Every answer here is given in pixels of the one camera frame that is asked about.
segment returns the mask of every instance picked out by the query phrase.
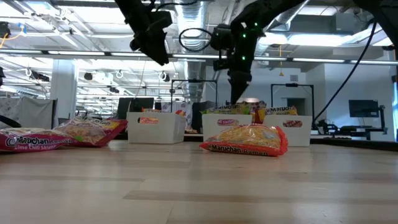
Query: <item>white column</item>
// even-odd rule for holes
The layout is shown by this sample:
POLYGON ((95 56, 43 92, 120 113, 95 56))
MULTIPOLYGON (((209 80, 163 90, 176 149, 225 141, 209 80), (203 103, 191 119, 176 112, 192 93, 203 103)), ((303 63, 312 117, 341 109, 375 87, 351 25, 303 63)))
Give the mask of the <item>white column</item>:
POLYGON ((50 92, 50 98, 57 99, 54 126, 58 118, 75 117, 78 74, 74 60, 54 60, 50 92))

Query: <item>light wood table surface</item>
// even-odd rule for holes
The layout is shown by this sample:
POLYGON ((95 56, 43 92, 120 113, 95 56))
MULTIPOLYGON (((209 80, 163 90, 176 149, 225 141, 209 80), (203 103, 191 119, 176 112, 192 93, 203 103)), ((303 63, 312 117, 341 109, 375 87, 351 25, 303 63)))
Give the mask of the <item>light wood table surface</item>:
POLYGON ((0 224, 398 223, 398 153, 199 143, 0 155, 0 224))

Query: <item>wall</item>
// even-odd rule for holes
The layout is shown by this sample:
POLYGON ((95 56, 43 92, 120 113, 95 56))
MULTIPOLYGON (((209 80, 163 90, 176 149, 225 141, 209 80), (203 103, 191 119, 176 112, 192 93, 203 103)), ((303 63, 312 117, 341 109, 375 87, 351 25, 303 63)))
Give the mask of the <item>wall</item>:
MULTIPOLYGON (((315 109, 315 115, 316 116, 323 107, 326 105, 326 93, 325 93, 325 88, 326 88, 326 81, 325 81, 325 65, 321 64, 312 70, 308 71, 306 73, 305 79, 307 81, 307 84, 309 85, 314 85, 314 109, 315 109)), ((312 109, 312 101, 311 101, 311 95, 307 96, 306 100, 306 111, 311 111, 312 109)), ((324 112, 320 118, 325 119, 326 118, 326 113, 324 112)))
MULTIPOLYGON (((284 76, 279 76, 280 69, 276 68, 272 71, 265 68, 252 69, 252 82, 242 97, 258 98, 264 100, 267 105, 271 106, 271 84, 286 84, 291 83, 290 75, 298 75, 298 83, 305 84, 305 73, 302 73, 299 68, 284 68, 282 70, 284 76)), ((206 68, 206 79, 211 79, 213 76, 213 68, 206 68)), ((215 91, 207 84, 204 93, 203 101, 215 101, 215 91)), ((311 90, 308 88, 287 88, 285 86, 274 87, 274 106, 287 106, 286 98, 307 98, 311 90)), ((225 101, 231 99, 231 85, 228 83, 228 76, 226 71, 221 72, 218 80, 218 101, 219 105, 224 105, 225 101)))
MULTIPOLYGON (((388 60, 385 55, 378 60, 388 60)), ((336 90, 344 82, 353 65, 324 64, 307 72, 308 84, 315 85, 315 112, 318 114, 336 90)), ((360 65, 339 95, 330 104, 321 118, 329 119, 338 127, 347 125, 369 125, 380 127, 379 118, 350 118, 348 100, 378 100, 384 105, 388 135, 372 133, 372 140, 393 141, 394 124, 392 114, 393 84, 389 66, 360 65)))

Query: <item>white storage box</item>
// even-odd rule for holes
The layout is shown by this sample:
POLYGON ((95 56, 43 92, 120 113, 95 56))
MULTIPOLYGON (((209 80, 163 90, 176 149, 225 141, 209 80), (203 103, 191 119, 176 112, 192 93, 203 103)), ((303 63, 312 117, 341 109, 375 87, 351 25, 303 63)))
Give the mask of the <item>white storage box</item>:
POLYGON ((184 141, 186 119, 175 113, 127 113, 129 143, 174 144, 184 141))
POLYGON ((308 147, 311 137, 311 116, 267 115, 264 125, 279 126, 289 140, 289 146, 308 147))
POLYGON ((203 140, 213 137, 225 129, 236 125, 251 124, 251 115, 233 114, 204 114, 201 117, 203 123, 203 140))

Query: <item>air duct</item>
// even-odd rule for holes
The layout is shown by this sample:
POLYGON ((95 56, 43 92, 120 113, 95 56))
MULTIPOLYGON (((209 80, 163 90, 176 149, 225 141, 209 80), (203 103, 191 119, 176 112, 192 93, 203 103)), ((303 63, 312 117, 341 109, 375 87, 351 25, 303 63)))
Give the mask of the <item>air duct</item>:
MULTIPOLYGON (((289 31, 290 30, 290 22, 294 19, 295 16, 307 5, 310 0, 305 0, 303 3, 299 4, 296 7, 293 7, 281 14, 279 14, 264 30, 273 30, 273 31, 289 31)), ((254 53, 255 56, 261 56, 267 50, 269 45, 263 44, 260 41, 257 43, 256 51, 254 53)))
POLYGON ((307 5, 310 0, 305 0, 303 3, 293 7, 277 16, 267 27, 266 30, 273 31, 289 31, 290 22, 297 16, 297 14, 307 5))
MULTIPOLYGON (((175 3, 188 4, 192 0, 175 0, 175 3)), ((202 28, 205 27, 205 16, 207 12, 207 2, 197 2, 191 5, 177 5, 175 7, 177 16, 178 31, 181 32, 188 28, 202 28)), ((189 30, 184 33, 184 37, 202 37, 203 33, 199 30, 189 30)), ((206 42, 200 40, 183 40, 182 43, 192 50, 201 49, 206 42)), ((206 79, 205 64, 201 62, 184 62, 184 72, 186 79, 206 79)), ((186 95, 189 95, 191 101, 200 101, 201 96, 197 94, 198 89, 203 89, 202 83, 188 83, 186 95)))

